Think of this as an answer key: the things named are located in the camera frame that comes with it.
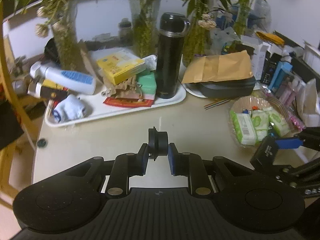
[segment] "black case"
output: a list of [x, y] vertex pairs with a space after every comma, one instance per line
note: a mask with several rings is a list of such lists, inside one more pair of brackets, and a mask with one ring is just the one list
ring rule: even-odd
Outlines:
[[256, 79], [254, 77], [220, 81], [220, 82], [200, 82], [199, 90], [201, 93], [209, 98], [236, 98], [248, 96], [252, 93]]

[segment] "glass vase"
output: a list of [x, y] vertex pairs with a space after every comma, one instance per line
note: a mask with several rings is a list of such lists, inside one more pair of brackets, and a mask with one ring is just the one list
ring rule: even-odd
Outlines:
[[133, 51], [140, 57], [156, 53], [156, 20], [161, 0], [129, 0], [132, 15]]
[[182, 63], [188, 67], [196, 54], [203, 55], [209, 46], [210, 31], [198, 25], [198, 21], [202, 19], [202, 13], [193, 16], [189, 32], [184, 40]]
[[83, 71], [84, 63], [76, 38], [76, 13], [76, 3], [68, 2], [51, 21], [51, 29], [61, 68]]
[[240, 2], [238, 6], [238, 14], [233, 30], [240, 37], [245, 34], [248, 26], [248, 17], [250, 14], [250, 7], [245, 2]]

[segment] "wooden chair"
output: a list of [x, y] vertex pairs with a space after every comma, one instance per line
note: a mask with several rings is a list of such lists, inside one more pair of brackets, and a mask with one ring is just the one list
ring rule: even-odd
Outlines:
[[[0, 0], [0, 20], [3, 21], [3, 2]], [[33, 104], [35, 102], [43, 101], [42, 99], [33, 98], [32, 96], [24, 96], [18, 98], [16, 93], [12, 88], [11, 78], [8, 72], [8, 67], [6, 63], [6, 57], [4, 52], [4, 40], [3, 40], [3, 26], [0, 24], [0, 84], [4, 88], [4, 94], [7, 100], [15, 108], [17, 114], [21, 118], [21, 123], [24, 127], [25, 132], [27, 133], [29, 142], [31, 146], [35, 149], [33, 142], [30, 139], [36, 140], [39, 134], [39, 129], [34, 125], [27, 115], [26, 111], [23, 109], [24, 106], [28, 104]], [[9, 176], [12, 165], [13, 154], [16, 150], [19, 150], [16, 147], [17, 142], [9, 144], [4, 149], [0, 150], [0, 192], [5, 195], [15, 198], [18, 194], [18, 190], [12, 187], [9, 184]], [[12, 209], [12, 205], [7, 203], [3, 199], [0, 199], [0, 204]]]
[[[14, 199], [19, 193], [9, 184], [10, 170], [17, 141], [12, 142], [0, 151], [0, 192]], [[0, 198], [0, 204], [12, 209], [12, 205]]]
[[[0, 0], [0, 20], [3, 21], [3, 2]], [[43, 99], [33, 98], [30, 95], [18, 98], [16, 93], [12, 88], [11, 78], [8, 72], [8, 67], [6, 63], [6, 57], [4, 52], [4, 42], [3, 42], [3, 26], [0, 24], [0, 83], [4, 87], [4, 93], [7, 100], [15, 108], [18, 115], [21, 117], [22, 124], [25, 131], [30, 135], [33, 140], [36, 140], [39, 134], [39, 129], [34, 125], [27, 115], [26, 111], [23, 109], [24, 106], [43, 101]]]

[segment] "table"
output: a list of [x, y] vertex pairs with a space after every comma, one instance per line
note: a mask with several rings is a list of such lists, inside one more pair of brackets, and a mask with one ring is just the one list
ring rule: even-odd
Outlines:
[[[210, 99], [187, 93], [185, 100], [176, 105], [73, 127], [51, 128], [43, 122], [39, 138], [45, 138], [47, 146], [36, 150], [32, 182], [36, 183], [94, 156], [114, 160], [119, 154], [137, 153], [141, 145], [148, 142], [148, 128], [154, 126], [158, 131], [167, 131], [169, 142], [175, 143], [181, 153], [196, 153], [206, 160], [221, 155], [252, 168], [249, 160], [253, 150], [236, 142], [228, 124], [232, 102], [204, 110], [203, 106], [210, 102]], [[279, 151], [276, 163], [302, 164], [292, 150]], [[145, 176], [131, 177], [129, 186], [187, 187], [188, 180], [186, 177], [172, 176], [168, 158], [159, 156], [155, 162], [148, 162]]]

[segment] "white lotion bottle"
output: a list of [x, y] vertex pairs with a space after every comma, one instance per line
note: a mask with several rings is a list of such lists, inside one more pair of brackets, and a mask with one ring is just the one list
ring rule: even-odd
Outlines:
[[93, 76], [72, 70], [63, 70], [56, 67], [54, 63], [34, 63], [30, 68], [30, 76], [49, 79], [61, 86], [69, 88], [78, 93], [93, 95], [96, 88], [96, 80]]

